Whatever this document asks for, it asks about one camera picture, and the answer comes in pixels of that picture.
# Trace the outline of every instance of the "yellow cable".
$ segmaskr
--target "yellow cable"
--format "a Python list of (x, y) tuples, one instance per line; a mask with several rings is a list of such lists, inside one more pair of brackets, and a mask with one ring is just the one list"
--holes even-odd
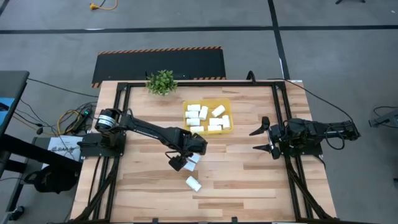
[(102, 9), (102, 10), (108, 10), (108, 11), (110, 11), (110, 10), (113, 10), (113, 9), (116, 9), (116, 7), (118, 6), (118, 0), (115, 0), (115, 5), (113, 6), (113, 7), (111, 7), (111, 8), (108, 8), (108, 7), (99, 7), (99, 6), (97, 6), (96, 4), (94, 4), (94, 3), (90, 3), (90, 9), (91, 10), (95, 10), (95, 9)]
[[(32, 128), (33, 130), (37, 131), (37, 129), (36, 129), (35, 127), (33, 127), (33, 126), (31, 126), (30, 124), (26, 123), (25, 121), (19, 119), (18, 117), (16, 117), (16, 116), (12, 116), (12, 117), (15, 118), (15, 119), (17, 119), (17, 120), (18, 120), (19, 122), (21, 122), (22, 124), (24, 124), (24, 125), (26, 125), (26, 126)], [(56, 136), (56, 135), (54, 135), (54, 133), (46, 133), (46, 132), (43, 132), (43, 134), (47, 134), (47, 135), (49, 135), (49, 136)]]
[(58, 135), (68, 133), (69, 131), (71, 131), (71, 130), (73, 129), (73, 125), (72, 125), (72, 127), (70, 127), (68, 130), (65, 130), (64, 132), (61, 133), (60, 122), (61, 122), (61, 120), (62, 120), (62, 118), (63, 118), (64, 116), (66, 116), (66, 115), (68, 115), (68, 114), (70, 114), (70, 113), (75, 113), (75, 114), (77, 115), (77, 121), (76, 121), (76, 122), (79, 122), (79, 120), (80, 120), (80, 113), (77, 112), (77, 111), (75, 111), (75, 110), (68, 110), (68, 111), (65, 112), (63, 115), (61, 115), (60, 119), (58, 119), (58, 121), (57, 121), (57, 131), (58, 131)]

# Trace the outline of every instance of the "blue object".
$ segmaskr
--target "blue object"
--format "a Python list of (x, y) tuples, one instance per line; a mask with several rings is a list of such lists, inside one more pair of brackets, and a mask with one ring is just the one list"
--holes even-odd
[[(14, 102), (14, 98), (0, 98), (0, 103), (11, 107), (12, 103)], [(2, 125), (2, 123), (4, 122), (4, 119), (6, 119), (6, 116), (8, 114), (8, 110), (7, 111), (0, 111), (0, 126)]]

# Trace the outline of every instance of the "floor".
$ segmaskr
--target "floor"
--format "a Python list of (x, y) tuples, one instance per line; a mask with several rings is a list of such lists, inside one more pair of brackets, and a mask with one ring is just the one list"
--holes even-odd
[[(5, 0), (0, 30), (99, 29), (187, 26), (272, 26), (265, 0), (119, 0), (114, 11), (90, 11), (93, 0)], [(112, 6), (113, 0), (106, 5)], [(277, 0), (279, 26), (381, 26), (398, 24), (398, 1)], [(338, 217), (343, 220), (396, 223), (398, 130), (370, 128), (376, 106), (397, 106), (398, 29), (280, 31), (291, 79), (347, 111), (362, 137), (336, 151), (323, 146), (326, 172)], [(90, 83), (96, 54), (106, 50), (220, 45), (229, 79), (252, 70), (257, 79), (281, 78), (273, 30), (212, 32), (135, 32), (104, 34), (0, 34), (0, 70), (28, 70), (30, 77), (97, 95)], [(22, 99), (46, 122), (67, 109), (95, 99), (29, 82)], [(338, 110), (308, 96), (313, 118), (346, 120)], [(28, 111), (24, 105), (20, 110)], [(30, 142), (35, 133), (12, 121), (8, 134)], [(5, 172), (2, 178), (15, 174)], [(13, 180), (0, 182), (8, 200)], [(26, 187), (19, 204), (25, 215), (15, 223), (62, 222), (74, 190), (38, 194)], [(0, 211), (5, 210), (0, 203)]]

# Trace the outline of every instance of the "chair wheel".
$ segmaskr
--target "chair wheel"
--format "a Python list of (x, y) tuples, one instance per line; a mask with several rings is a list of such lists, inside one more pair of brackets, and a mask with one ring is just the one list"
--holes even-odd
[(18, 220), (25, 212), (25, 207), (23, 206), (18, 206), (11, 214), (9, 217), (9, 221), (16, 221)]

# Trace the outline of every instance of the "white block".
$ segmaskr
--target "white block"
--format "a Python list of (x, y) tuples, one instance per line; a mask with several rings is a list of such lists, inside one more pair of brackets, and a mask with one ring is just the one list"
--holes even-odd
[(188, 177), (188, 179), (187, 179), (187, 181), (185, 181), (185, 183), (187, 183), (188, 186), (196, 192), (201, 188), (201, 185), (199, 184), (199, 182), (197, 180), (195, 180), (195, 178), (193, 178), (192, 176)]
[(188, 118), (187, 125), (188, 126), (199, 126), (200, 120), (199, 120), (199, 118)]
[(200, 105), (188, 105), (188, 111), (200, 111)]
[(231, 121), (229, 120), (229, 116), (224, 115), (222, 120), (223, 120), (223, 129), (224, 130), (231, 129)]
[(213, 115), (213, 117), (218, 117), (220, 114), (224, 113), (225, 111), (225, 107), (223, 105), (219, 105), (216, 109), (213, 110), (213, 112), (211, 112), (211, 115)]
[(191, 157), (188, 157), (189, 160), (191, 160), (194, 163), (198, 163), (200, 160), (200, 155), (194, 153)]
[(202, 106), (200, 113), (199, 113), (199, 119), (201, 121), (205, 121), (207, 118), (207, 112), (208, 112), (209, 108), (207, 106)]
[(196, 164), (194, 162), (187, 161), (187, 163), (185, 164), (185, 166), (183, 168), (193, 172), (193, 170), (195, 169), (195, 166), (196, 166)]
[(185, 118), (198, 118), (199, 112), (198, 111), (186, 111)]
[(207, 126), (207, 131), (221, 131), (221, 125)]
[(203, 126), (192, 126), (192, 127), (189, 127), (189, 129), (192, 133), (198, 133), (198, 132), (205, 131), (205, 127), (203, 127)]
[(209, 125), (222, 125), (223, 124), (223, 119), (222, 118), (209, 118)]

